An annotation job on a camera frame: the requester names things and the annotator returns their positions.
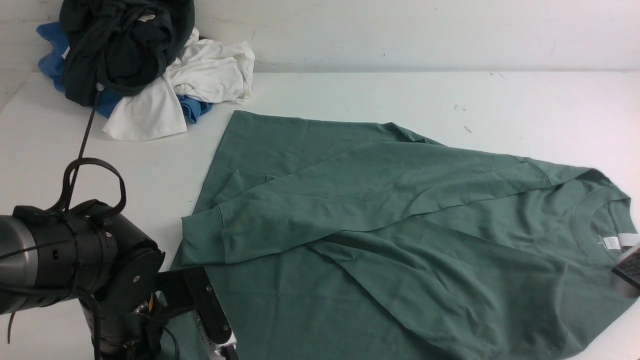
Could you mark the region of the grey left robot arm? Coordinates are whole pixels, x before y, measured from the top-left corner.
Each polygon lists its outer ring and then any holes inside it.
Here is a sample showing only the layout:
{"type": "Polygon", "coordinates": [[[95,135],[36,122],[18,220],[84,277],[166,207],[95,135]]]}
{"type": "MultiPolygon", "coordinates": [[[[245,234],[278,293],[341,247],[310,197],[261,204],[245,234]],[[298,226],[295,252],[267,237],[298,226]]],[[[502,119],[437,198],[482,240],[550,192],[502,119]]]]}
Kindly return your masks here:
{"type": "Polygon", "coordinates": [[[97,200],[67,212],[17,206],[1,217],[2,315],[78,300],[96,360],[155,360],[166,321],[155,294],[165,253],[97,200]]]}

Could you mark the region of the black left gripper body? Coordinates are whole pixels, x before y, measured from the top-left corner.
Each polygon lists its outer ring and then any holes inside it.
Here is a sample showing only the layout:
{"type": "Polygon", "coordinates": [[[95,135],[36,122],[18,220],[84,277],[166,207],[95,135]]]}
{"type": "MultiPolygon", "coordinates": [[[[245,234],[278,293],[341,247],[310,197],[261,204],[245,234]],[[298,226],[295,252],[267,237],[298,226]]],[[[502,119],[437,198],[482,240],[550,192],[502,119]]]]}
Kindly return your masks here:
{"type": "Polygon", "coordinates": [[[158,360],[164,334],[173,340],[174,358],[180,358],[178,339],[169,330],[169,322],[181,313],[155,294],[137,308],[119,313],[81,289],[80,305],[91,332],[95,360],[158,360]]]}

